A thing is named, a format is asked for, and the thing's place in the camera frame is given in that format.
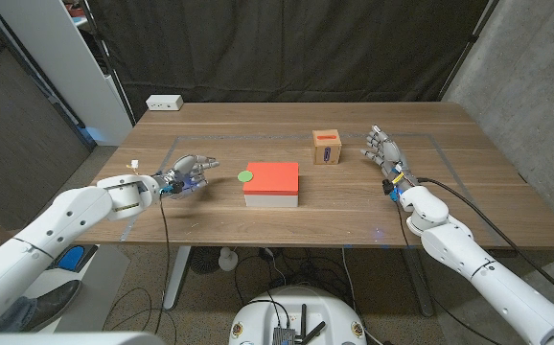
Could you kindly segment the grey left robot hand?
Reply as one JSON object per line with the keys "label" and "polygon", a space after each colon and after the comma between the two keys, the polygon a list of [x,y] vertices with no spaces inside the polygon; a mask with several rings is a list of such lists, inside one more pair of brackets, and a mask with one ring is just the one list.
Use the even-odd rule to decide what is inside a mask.
{"label": "grey left robot hand", "polygon": [[205,187],[208,181],[205,171],[219,166],[214,157],[187,154],[178,158],[165,172],[158,172],[153,178],[160,187],[163,197],[182,198]]}

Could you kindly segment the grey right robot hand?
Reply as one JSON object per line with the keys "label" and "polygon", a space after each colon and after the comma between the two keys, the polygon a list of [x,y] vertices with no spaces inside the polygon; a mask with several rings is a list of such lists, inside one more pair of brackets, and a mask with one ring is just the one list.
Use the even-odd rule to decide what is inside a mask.
{"label": "grey right robot hand", "polygon": [[418,185],[417,178],[411,173],[407,159],[396,142],[377,125],[372,125],[366,136],[363,156],[376,163],[388,182],[397,190],[405,190]]}

